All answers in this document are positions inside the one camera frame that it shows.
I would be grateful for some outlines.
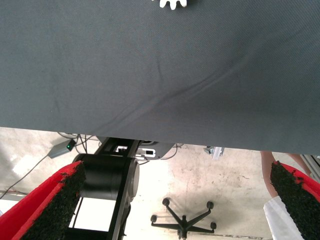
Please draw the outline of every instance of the dark gray cloth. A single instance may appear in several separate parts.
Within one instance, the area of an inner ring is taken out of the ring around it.
[[[320,1],[2,0],[0,126],[320,153]]]

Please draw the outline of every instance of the concrete floor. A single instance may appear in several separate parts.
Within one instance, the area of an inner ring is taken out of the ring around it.
[[[64,141],[55,132],[0,127],[0,190],[21,178],[51,149]],[[88,141],[93,153],[98,141]],[[157,223],[174,223],[162,205],[171,199],[171,208],[187,220],[206,211],[207,201],[214,202],[211,215],[198,227],[217,224],[216,235],[190,233],[189,240],[271,239],[263,206],[270,199],[262,172],[260,154],[253,150],[226,148],[219,160],[203,151],[203,146],[184,145],[169,160],[151,161],[140,166],[139,188],[127,221],[126,239],[178,239],[175,230],[151,227],[150,217]],[[29,192],[61,167],[72,162],[75,149],[63,156],[46,158],[14,189]],[[275,158],[300,169],[286,154]]]

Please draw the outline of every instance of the black cylindrical motor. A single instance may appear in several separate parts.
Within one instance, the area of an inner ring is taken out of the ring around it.
[[[84,198],[116,200],[123,176],[123,169],[132,158],[112,155],[79,154],[75,161],[83,161],[85,177],[80,195]],[[130,179],[129,196],[135,197],[138,190],[139,165]]]

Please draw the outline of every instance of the person's arm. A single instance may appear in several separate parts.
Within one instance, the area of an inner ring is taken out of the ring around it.
[[[260,151],[260,153],[261,153],[261,166],[262,166],[262,175],[263,175],[264,183],[271,197],[274,198],[278,196],[278,193],[271,183],[270,174],[271,174],[272,163],[275,161],[275,158],[272,155],[272,152],[270,151]]]

